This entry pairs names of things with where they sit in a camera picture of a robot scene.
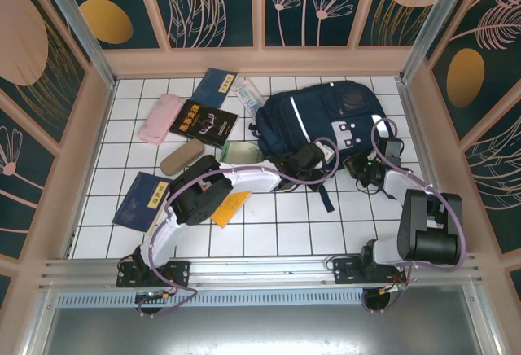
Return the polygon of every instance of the pink case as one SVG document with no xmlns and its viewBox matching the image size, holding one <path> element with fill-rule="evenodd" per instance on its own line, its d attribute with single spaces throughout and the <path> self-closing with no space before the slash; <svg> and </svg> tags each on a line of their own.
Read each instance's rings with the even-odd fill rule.
<svg viewBox="0 0 521 355">
<path fill-rule="evenodd" d="M 139 129 L 139 139 L 155 145 L 161 144 L 184 102 L 173 94 L 163 94 Z"/>
</svg>

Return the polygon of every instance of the navy blue backpack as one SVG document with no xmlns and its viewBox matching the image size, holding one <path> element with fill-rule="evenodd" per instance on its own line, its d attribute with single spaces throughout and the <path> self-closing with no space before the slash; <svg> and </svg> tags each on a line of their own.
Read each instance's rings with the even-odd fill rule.
<svg viewBox="0 0 521 355">
<path fill-rule="evenodd" d="M 382 117 L 385 113 L 371 89 L 341 81 L 274 94 L 257 111 L 256 124 L 249 129 L 267 156 L 294 154 L 309 142 L 327 137 L 336 142 L 343 162 L 372 148 L 371 129 Z M 378 125 L 378 132 L 393 137 L 387 122 Z M 319 192 L 327 211 L 333 211 L 324 186 Z"/>
</svg>

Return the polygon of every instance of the blue notebook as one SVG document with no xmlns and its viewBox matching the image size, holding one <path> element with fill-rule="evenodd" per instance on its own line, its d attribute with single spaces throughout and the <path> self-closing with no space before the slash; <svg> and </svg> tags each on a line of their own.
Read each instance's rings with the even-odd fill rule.
<svg viewBox="0 0 521 355">
<path fill-rule="evenodd" d="M 139 172 L 123 203 L 117 209 L 112 223 L 144 233 L 148 232 L 163 208 L 171 181 L 166 177 Z"/>
<path fill-rule="evenodd" d="M 236 72 L 209 68 L 197 86 L 192 100 L 201 105 L 220 108 L 236 77 Z"/>
</svg>

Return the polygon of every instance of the vent grille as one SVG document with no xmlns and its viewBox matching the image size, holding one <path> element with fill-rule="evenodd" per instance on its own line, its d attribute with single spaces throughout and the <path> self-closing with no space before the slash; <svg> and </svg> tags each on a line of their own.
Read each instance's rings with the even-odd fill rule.
<svg viewBox="0 0 521 355">
<path fill-rule="evenodd" d="M 136 296 L 141 292 L 118 294 L 107 293 L 63 293 L 57 307 L 72 308 L 134 308 Z M 142 307 L 175 305 L 186 297 L 178 294 L 167 300 L 153 300 Z M 275 306 L 275 305 L 344 305 L 359 304 L 360 289 L 330 290 L 277 290 L 277 291 L 205 291 L 188 301 L 185 306 Z"/>
</svg>

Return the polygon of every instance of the green object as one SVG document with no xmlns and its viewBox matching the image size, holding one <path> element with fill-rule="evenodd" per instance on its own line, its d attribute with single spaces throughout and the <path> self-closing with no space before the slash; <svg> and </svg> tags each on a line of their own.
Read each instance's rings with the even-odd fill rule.
<svg viewBox="0 0 521 355">
<path fill-rule="evenodd" d="M 222 147 L 221 162 L 227 164 L 257 164 L 265 155 L 260 148 L 251 142 L 226 142 Z"/>
</svg>

